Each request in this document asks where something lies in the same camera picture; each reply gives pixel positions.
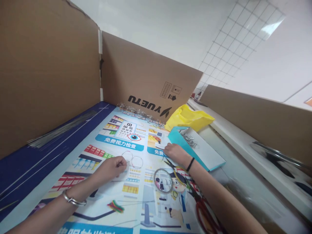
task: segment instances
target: cardboard box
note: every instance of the cardboard box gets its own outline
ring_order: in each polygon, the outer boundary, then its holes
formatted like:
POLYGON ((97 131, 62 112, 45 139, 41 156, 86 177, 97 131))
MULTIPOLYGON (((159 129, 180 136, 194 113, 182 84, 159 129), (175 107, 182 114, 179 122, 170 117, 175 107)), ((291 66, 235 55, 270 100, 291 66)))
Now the cardboard box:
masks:
POLYGON ((100 72, 98 26, 71 2, 3 0, 0 21, 1 159, 98 103, 100 72))
POLYGON ((3 0, 0 7, 0 159, 100 101, 165 121, 202 72, 103 33, 69 0, 3 0))
POLYGON ((104 101, 125 103, 166 122, 187 102, 202 72, 102 32, 104 101))
POLYGON ((262 144, 312 167, 312 111, 213 85, 201 102, 262 144))

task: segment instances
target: shipping symbol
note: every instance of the shipping symbol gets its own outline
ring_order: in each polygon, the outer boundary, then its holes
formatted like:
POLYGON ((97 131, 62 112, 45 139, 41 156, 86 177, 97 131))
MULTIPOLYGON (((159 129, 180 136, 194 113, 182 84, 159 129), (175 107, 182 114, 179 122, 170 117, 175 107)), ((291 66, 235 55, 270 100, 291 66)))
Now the shipping symbol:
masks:
POLYGON ((171 94, 169 94, 169 97, 168 97, 169 99, 171 99, 171 100, 176 100, 176 96, 175 95, 171 95, 171 94))

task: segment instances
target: eye illustration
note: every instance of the eye illustration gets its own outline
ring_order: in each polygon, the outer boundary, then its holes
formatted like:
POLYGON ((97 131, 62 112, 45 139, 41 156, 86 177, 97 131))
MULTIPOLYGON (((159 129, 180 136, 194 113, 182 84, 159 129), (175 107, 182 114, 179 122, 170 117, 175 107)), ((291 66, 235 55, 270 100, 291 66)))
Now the eye illustration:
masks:
POLYGON ((132 141, 139 141, 139 140, 141 140, 141 137, 136 135, 136 134, 129 134, 128 137, 132 141))

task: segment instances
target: poster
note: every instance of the poster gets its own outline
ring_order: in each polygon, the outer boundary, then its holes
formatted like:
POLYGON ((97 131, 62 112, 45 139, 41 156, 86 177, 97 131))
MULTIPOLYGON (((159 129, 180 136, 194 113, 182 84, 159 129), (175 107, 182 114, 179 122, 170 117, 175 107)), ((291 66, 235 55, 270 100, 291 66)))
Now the poster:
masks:
POLYGON ((167 157, 163 148, 169 142, 169 132, 119 108, 112 111, 100 126, 102 129, 95 139, 77 155, 77 159, 32 213, 63 190, 86 179, 106 159, 123 156, 128 162, 127 169, 118 178, 94 191, 87 198, 87 205, 79 207, 58 233, 200 233, 196 203, 186 180, 197 192, 198 188, 183 170, 175 169, 175 174, 173 168, 165 163, 167 157), (158 182, 154 182, 155 171, 160 168, 172 178, 173 189, 168 194, 161 193, 156 187, 156 184, 162 186, 158 184, 162 181, 156 178, 158 182), (122 213, 108 206, 113 200, 124 208, 122 213))

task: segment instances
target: black hair tie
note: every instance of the black hair tie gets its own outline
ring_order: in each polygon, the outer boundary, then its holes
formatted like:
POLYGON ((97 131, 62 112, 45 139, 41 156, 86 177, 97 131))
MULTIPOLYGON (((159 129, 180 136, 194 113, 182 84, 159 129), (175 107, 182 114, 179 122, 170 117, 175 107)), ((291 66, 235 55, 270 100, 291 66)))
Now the black hair tie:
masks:
POLYGON ((192 159, 192 161, 190 162, 188 168, 186 169, 187 172, 190 170, 191 165, 193 164, 194 160, 195 160, 195 158, 193 157, 193 159, 192 159))

